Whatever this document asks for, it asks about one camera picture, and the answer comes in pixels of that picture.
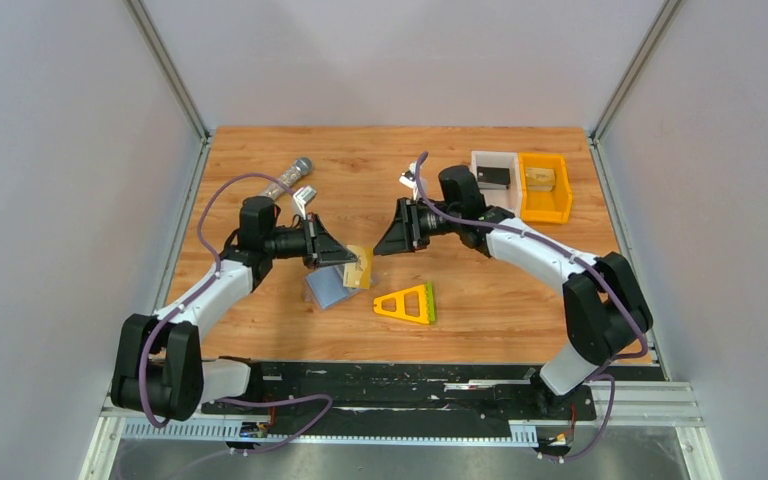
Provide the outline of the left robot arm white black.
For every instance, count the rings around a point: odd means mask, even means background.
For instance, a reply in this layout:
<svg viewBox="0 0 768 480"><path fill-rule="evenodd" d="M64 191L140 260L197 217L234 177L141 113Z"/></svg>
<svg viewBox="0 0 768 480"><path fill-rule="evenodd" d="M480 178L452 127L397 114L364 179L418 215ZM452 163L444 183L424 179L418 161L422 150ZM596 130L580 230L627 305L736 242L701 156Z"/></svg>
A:
<svg viewBox="0 0 768 480"><path fill-rule="evenodd" d="M239 226L214 264L175 302L150 315L133 314L121 329L110 398L140 411L154 426L185 421L204 403L244 396L253 366L236 357L204 359L201 342L218 321L254 292L278 259L300 259L309 269L356 261L319 216L292 226L278 223L279 206L264 196L243 201Z"/></svg>

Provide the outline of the gold credit card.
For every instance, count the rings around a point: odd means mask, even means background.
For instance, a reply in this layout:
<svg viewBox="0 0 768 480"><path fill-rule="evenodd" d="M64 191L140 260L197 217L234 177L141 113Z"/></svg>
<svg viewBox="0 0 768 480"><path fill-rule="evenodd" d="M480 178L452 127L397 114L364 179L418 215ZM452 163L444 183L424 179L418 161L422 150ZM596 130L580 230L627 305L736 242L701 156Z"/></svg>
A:
<svg viewBox="0 0 768 480"><path fill-rule="evenodd" d="M343 286L352 289L369 289L372 284L373 248L348 245L348 250L355 255L353 263L347 263L343 268Z"/></svg>

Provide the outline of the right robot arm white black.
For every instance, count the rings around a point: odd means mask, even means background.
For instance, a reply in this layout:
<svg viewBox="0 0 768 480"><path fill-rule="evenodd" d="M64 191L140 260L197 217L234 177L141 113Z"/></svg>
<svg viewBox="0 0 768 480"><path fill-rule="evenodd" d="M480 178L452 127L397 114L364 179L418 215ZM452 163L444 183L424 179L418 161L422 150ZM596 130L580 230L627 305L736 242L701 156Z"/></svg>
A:
<svg viewBox="0 0 768 480"><path fill-rule="evenodd" d="M538 384L565 396L639 344L646 354L653 318L628 260L567 247L527 226L513 212L486 203L475 175L448 167L438 180L440 201L416 194L398 199L393 221L373 252L377 256L425 249L432 237L456 234L468 248L516 266L558 292L567 342L539 372Z"/></svg>

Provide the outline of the pink leather card holder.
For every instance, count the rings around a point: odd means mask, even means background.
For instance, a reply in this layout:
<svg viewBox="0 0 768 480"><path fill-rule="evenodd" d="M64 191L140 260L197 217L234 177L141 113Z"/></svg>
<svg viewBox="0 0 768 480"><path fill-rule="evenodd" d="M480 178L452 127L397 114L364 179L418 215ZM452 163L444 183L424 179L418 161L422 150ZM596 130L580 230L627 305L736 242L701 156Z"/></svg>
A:
<svg viewBox="0 0 768 480"><path fill-rule="evenodd" d="M344 265L334 265L309 273L304 280L307 298L319 309L327 310L365 292L363 288L347 287L343 284L344 270Z"/></svg>

